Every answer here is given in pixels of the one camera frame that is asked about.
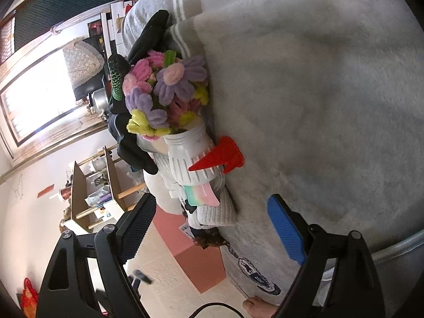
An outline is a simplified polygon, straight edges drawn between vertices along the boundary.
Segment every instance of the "green snake-skin pattern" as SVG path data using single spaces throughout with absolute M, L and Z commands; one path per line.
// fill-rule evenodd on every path
M 112 81 L 112 97 L 121 101 L 124 99 L 122 83 L 124 76 L 129 72 L 130 65 L 121 55 L 114 54 L 108 59 L 109 73 Z

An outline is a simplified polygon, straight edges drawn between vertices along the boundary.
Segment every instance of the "white plastic vase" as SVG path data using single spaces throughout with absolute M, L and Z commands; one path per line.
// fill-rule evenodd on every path
M 205 124 L 200 118 L 190 130 L 180 134 L 166 135 L 164 139 L 168 145 L 171 173 L 178 184 L 202 185 L 219 175 L 219 166 L 199 171 L 188 170 L 215 147 L 206 134 Z

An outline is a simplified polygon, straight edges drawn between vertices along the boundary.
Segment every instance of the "blue gripper pad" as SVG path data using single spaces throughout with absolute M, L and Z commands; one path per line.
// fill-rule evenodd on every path
M 289 257 L 302 265 L 306 260 L 302 236 L 275 195 L 268 199 L 268 215 Z

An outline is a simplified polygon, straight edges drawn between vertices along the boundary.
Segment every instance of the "black cable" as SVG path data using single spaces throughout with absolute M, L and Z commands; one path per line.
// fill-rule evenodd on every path
M 222 302 L 209 302 L 208 304 L 204 304 L 203 306 L 200 306 L 196 311 L 194 311 L 193 314 L 190 315 L 189 318 L 196 317 L 200 313 L 200 311 L 202 311 L 203 309 L 205 309 L 209 306 L 224 306 L 224 307 L 230 309 L 231 311 L 236 312 L 239 315 L 239 317 L 244 318 L 243 314 L 241 314 L 239 311 L 237 311 L 234 307 L 231 307 L 230 305 L 227 305 L 227 304 L 223 304 Z

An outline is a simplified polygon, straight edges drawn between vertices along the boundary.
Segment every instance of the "barcode label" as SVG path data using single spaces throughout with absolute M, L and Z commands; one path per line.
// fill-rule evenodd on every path
M 188 223 L 185 223 L 184 225 L 181 225 L 179 227 L 180 231 L 183 232 L 187 237 L 189 237 L 190 239 L 194 239 L 194 235 L 193 233 L 191 233 L 191 229 L 190 226 L 188 225 Z

